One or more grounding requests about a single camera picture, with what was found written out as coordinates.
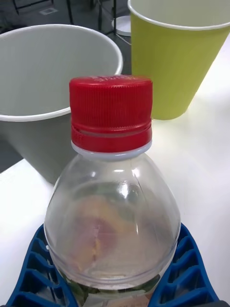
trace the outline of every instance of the yellow-green paper cup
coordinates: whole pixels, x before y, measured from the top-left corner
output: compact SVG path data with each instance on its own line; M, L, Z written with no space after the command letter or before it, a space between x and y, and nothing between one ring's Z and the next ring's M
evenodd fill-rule
M153 81L152 117L183 114L230 32L230 0L128 0L132 73Z

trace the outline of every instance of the floor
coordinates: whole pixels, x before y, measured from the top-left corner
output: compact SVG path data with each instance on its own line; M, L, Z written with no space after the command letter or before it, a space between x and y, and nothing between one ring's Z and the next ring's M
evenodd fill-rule
M15 0L17 6L31 3L33 0ZM85 26L98 30L98 0L94 0L96 5L90 10L90 0L71 0L71 8L75 25ZM112 7L113 0L103 0L103 33L112 29ZM48 8L55 8L56 12L43 15L43 11ZM128 15L127 0L117 0L117 16ZM36 25L36 24L69 24L68 9L66 0L54 0L33 5L19 10L17 15L12 0L1 0L0 2L0 26L1 25ZM124 57L124 74L131 73L130 45L114 34L109 37L117 43ZM4 140L0 139L0 172L19 162L22 157Z

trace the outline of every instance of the red cap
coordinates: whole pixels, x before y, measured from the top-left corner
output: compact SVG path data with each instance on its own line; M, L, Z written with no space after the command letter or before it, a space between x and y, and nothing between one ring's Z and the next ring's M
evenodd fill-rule
M85 150L118 153L152 139L152 82L134 76L87 77L69 83L72 142Z

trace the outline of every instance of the table surface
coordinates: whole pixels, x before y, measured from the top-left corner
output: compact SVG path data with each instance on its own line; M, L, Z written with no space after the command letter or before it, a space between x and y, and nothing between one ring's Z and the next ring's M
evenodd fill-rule
M230 36L188 111L153 121L147 152L177 200L220 299L230 303ZM25 160L0 174L0 305L9 299L52 194Z

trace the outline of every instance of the plastic bottle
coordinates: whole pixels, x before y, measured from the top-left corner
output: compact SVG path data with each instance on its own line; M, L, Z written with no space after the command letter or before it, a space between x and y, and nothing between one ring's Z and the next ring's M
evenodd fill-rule
M78 154L46 213L49 251L80 305L105 306L130 295L137 301L152 293L169 266L181 223L174 197L145 154L152 83L88 77L69 87Z

